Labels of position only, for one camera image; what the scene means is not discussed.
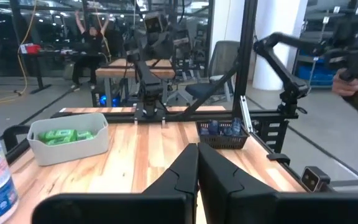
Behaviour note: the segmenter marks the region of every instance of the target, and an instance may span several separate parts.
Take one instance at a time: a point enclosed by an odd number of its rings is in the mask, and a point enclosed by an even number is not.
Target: floor
[[[78,92],[67,94],[69,81],[44,78],[44,83],[52,86],[14,102],[0,104],[0,134],[33,114],[37,115],[27,124],[49,118],[62,108],[92,106],[87,86]],[[20,78],[0,78],[0,98],[11,95],[13,90],[22,90],[23,87],[23,80]],[[36,88],[37,82],[31,78],[28,89]],[[180,91],[190,99],[183,87]],[[275,109],[280,102],[278,94],[279,92],[260,91],[249,86],[247,97],[250,110]],[[171,103],[186,104],[183,99]],[[228,110],[232,106],[231,102],[225,101],[216,104],[223,105]],[[340,97],[323,90],[313,90],[298,105],[306,109],[308,114],[301,114],[299,119],[290,121],[282,151],[291,159],[292,169],[301,174],[305,166],[317,166],[331,177],[336,190],[358,192],[357,112]]]

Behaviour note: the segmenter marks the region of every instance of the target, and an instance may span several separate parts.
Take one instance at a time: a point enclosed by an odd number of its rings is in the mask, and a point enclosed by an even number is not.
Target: office chair
[[[224,74],[226,74],[233,66],[234,60],[237,57],[238,48],[240,42],[221,40],[215,45],[212,59],[208,67],[208,83],[196,83],[187,85],[185,90],[193,97],[198,99],[204,96],[208,90],[210,90]],[[234,93],[234,77],[230,82],[225,83],[224,89],[217,92],[218,100],[209,100],[210,103],[215,103],[226,98],[229,102],[231,100],[231,94]]]

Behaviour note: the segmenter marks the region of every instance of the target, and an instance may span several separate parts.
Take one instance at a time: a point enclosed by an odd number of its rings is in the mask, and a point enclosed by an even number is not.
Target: glass wall
[[[181,0],[0,0],[0,76],[21,76],[17,49],[30,25],[35,3],[37,8],[25,43],[39,44],[45,49],[81,44],[83,38],[74,16],[75,11],[80,11],[86,28],[99,29],[100,24],[110,20],[105,36],[113,57],[122,55],[128,32],[134,28],[145,30],[145,14],[162,11],[171,19],[176,18],[190,38],[191,53],[183,56],[177,51],[177,59],[190,60],[194,69],[204,75],[211,22],[208,0],[185,0],[184,3]],[[38,61],[45,77],[61,76],[67,64],[64,58],[38,58]]]

